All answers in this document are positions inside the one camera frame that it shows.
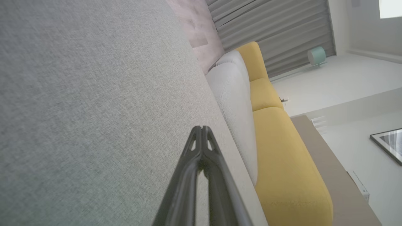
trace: yellow cushion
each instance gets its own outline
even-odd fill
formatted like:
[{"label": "yellow cushion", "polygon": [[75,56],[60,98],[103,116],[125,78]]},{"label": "yellow cushion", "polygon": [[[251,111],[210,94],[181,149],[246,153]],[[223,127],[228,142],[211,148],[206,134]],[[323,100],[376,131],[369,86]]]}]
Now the yellow cushion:
[{"label": "yellow cushion", "polygon": [[268,78],[267,69],[257,42],[247,43],[236,50],[242,55],[250,82],[259,78]]},{"label": "yellow cushion", "polygon": [[332,225],[332,200],[287,113],[253,112],[257,143],[257,195],[270,226]]},{"label": "yellow cushion", "polygon": [[281,99],[267,78],[260,78],[250,82],[250,100],[253,111],[266,107],[283,109]]}]

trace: floor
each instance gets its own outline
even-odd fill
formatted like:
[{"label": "floor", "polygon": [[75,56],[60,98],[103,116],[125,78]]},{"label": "floor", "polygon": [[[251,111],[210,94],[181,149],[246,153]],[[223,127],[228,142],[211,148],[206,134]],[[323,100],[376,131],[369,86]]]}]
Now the floor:
[{"label": "floor", "polygon": [[205,0],[166,0],[190,41],[204,74],[225,53]]}]

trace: black picture frame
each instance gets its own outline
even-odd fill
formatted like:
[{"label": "black picture frame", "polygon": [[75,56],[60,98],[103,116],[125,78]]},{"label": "black picture frame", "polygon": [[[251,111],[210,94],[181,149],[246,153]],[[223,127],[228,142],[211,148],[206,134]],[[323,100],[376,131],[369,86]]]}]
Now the black picture frame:
[{"label": "black picture frame", "polygon": [[377,134],[371,134],[370,140],[372,140],[377,146],[379,146],[385,153],[387,153],[396,163],[402,166],[402,150],[398,147],[394,149],[389,143],[389,141],[385,140],[385,136],[394,135],[395,137],[402,136],[402,128],[393,129]]}]

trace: gray curtain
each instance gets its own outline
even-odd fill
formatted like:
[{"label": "gray curtain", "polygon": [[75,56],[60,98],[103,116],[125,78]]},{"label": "gray curtain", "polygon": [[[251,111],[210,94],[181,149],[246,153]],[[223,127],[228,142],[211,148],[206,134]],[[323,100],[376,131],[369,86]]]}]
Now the gray curtain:
[{"label": "gray curtain", "polygon": [[226,52],[256,41],[270,78],[308,64],[317,46],[335,55],[327,0],[209,0]]}]

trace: picture frame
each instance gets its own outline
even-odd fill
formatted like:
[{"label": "picture frame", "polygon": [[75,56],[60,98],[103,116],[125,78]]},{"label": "picture frame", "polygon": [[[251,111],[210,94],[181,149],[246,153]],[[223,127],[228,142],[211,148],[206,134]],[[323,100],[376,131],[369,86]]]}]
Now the picture frame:
[{"label": "picture frame", "polygon": [[402,166],[402,128],[371,134],[370,140]]}]

